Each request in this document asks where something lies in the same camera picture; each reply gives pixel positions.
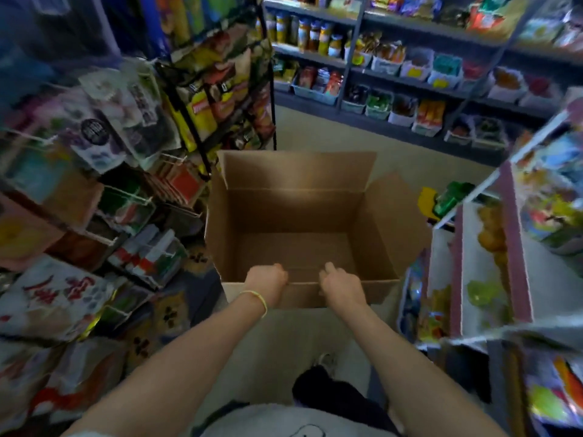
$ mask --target black pants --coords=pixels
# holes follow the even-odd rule
[[[305,407],[399,435],[388,414],[378,404],[364,397],[350,383],[333,380],[321,366],[312,367],[300,375],[291,392],[294,399]]]

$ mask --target person's right arm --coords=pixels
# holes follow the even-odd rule
[[[507,437],[460,386],[400,337],[367,305],[360,279],[326,264],[328,306],[354,333],[412,437]]]

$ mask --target person's left hand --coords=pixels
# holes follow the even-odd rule
[[[287,283],[288,272],[281,264],[257,265],[247,273],[245,290],[256,291],[263,296],[269,308],[276,308]]]

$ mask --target yellow bracelet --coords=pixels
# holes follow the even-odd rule
[[[240,294],[243,293],[250,293],[253,294],[253,296],[257,296],[259,298],[259,300],[261,301],[261,303],[263,303],[263,307],[265,308],[265,313],[263,313],[263,316],[261,316],[261,319],[263,319],[265,317],[265,315],[267,314],[267,302],[265,301],[264,297],[257,293],[256,291],[253,290],[243,290]]]

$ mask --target paper carton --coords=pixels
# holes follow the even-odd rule
[[[333,262],[380,303],[430,244],[417,196],[396,173],[370,183],[375,153],[219,152],[206,245],[227,300],[254,265],[289,272],[280,308],[325,306],[318,273]]]

